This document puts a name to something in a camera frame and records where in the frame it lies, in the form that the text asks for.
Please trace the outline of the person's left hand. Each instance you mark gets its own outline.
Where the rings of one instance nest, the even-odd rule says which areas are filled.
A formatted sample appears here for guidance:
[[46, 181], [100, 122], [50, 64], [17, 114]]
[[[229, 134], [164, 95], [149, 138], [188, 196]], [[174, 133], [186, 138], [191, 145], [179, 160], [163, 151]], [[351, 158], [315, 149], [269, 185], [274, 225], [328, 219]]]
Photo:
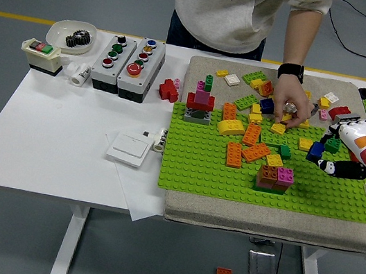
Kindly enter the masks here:
[[286, 103], [292, 103], [297, 108], [292, 119], [284, 122], [286, 128], [295, 128], [310, 118], [313, 111], [313, 104], [302, 88], [301, 83], [294, 75], [282, 74], [277, 80], [274, 89], [274, 120], [280, 123], [283, 118], [284, 106]]

